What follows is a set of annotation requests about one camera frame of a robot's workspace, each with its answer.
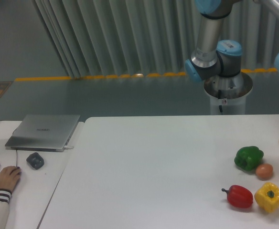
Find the person's hand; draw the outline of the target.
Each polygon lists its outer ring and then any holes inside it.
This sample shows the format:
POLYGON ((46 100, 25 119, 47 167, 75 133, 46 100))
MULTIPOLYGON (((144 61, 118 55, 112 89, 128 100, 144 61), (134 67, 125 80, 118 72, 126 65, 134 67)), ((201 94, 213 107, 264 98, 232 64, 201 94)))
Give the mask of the person's hand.
POLYGON ((14 170, 16 170, 16 166, 8 166, 5 167, 3 170, 0 172, 0 190, 6 190, 9 192, 13 192, 16 185, 18 184, 20 178, 21 178, 21 173, 18 175, 14 174, 14 170))

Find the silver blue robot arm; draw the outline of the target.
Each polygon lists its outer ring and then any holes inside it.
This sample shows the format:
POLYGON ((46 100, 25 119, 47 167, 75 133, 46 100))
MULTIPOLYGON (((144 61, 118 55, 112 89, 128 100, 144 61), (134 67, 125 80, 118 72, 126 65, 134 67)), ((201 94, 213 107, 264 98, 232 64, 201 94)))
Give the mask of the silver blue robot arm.
POLYGON ((197 45, 185 61, 185 70, 195 82, 204 82, 212 115, 243 115, 252 79, 241 71, 242 46, 234 40, 219 40, 224 20, 235 0, 197 0, 202 19, 197 45))

